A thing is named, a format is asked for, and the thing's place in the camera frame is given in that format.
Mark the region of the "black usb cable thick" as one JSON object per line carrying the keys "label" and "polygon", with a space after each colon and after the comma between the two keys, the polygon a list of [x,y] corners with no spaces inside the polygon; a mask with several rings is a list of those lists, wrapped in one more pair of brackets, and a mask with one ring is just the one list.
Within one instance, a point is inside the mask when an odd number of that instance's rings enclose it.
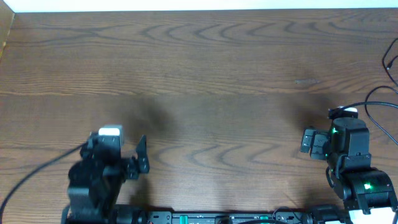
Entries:
{"label": "black usb cable thick", "polygon": [[397,86],[397,80],[390,73],[390,70],[393,67],[394,62],[397,60],[397,55],[393,56],[390,59],[387,59],[387,56],[390,54],[391,50],[393,49],[393,47],[395,45],[397,45],[397,38],[393,39],[392,42],[387,47],[386,51],[384,52],[384,54],[382,56],[381,63],[382,63],[382,67],[383,67],[387,77],[394,84],[394,86]]}

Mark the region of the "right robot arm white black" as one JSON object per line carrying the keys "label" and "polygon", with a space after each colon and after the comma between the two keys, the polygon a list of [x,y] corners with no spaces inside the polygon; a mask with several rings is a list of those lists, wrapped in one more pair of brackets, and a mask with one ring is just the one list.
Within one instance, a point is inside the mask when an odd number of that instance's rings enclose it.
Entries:
{"label": "right robot arm white black", "polygon": [[358,118],[341,117],[327,131],[308,128],[301,152],[326,161],[326,179],[344,208],[320,205],[303,223],[397,223],[397,196],[390,177],[371,166],[369,130]]}

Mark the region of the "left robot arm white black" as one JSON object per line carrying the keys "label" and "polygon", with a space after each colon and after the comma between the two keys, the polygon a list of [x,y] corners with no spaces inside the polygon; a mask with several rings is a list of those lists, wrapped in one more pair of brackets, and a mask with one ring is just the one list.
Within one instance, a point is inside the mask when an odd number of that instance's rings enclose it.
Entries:
{"label": "left robot arm white black", "polygon": [[62,223],[144,224],[148,214],[141,208],[116,203],[122,184],[137,180],[150,170],[147,138],[136,146],[137,156],[121,157],[121,136],[92,134],[80,151],[81,160],[68,173],[69,206]]}

